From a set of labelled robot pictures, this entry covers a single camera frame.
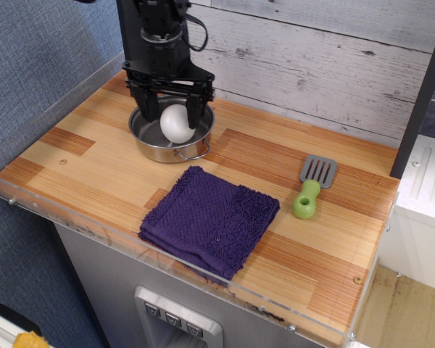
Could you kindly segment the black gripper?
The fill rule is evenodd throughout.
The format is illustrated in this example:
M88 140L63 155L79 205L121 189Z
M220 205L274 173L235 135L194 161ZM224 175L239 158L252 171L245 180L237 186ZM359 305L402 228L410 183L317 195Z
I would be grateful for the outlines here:
M191 61L183 39L168 44L139 40L126 54L123 69L130 94L147 122L160 118L157 93L186 97L190 129L198 127L207 102L214 99L215 76Z

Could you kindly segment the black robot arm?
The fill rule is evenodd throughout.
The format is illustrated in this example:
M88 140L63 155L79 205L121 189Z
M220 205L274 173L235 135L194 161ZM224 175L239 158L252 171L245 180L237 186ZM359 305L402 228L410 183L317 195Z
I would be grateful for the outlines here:
M190 1L117 2L127 87L150 123L160 116L160 95L185 101L191 129L213 100L215 76L191 61L203 47L190 43L187 24L203 23L188 14L190 7Z

